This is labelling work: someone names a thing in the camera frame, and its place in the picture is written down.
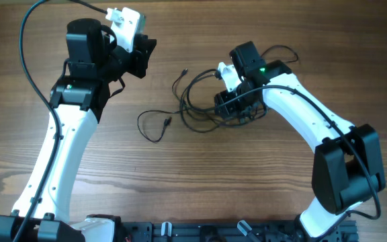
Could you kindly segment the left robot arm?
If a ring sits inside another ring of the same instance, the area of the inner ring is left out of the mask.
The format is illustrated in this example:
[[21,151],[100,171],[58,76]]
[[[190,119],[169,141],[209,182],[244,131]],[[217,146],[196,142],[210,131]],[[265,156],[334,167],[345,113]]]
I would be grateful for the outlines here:
[[113,96],[112,81],[142,78],[156,40],[143,17],[91,18],[67,26],[69,56],[50,92],[50,118],[33,172],[11,213],[0,215],[0,241],[122,241],[119,216],[94,214],[71,224],[73,184],[85,148]]

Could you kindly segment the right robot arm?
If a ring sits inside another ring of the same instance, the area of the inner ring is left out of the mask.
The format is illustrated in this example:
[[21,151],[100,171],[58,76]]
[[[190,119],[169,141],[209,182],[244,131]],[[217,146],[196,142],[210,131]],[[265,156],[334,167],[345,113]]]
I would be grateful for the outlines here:
[[336,115],[299,82],[281,60],[265,62],[253,42],[230,51],[231,64],[218,64],[225,91],[216,94],[214,112],[221,118],[244,118],[262,104],[280,114],[314,153],[314,199],[299,214],[285,240],[321,241],[338,236],[352,214],[370,220],[381,216],[378,194],[386,187],[378,133]]

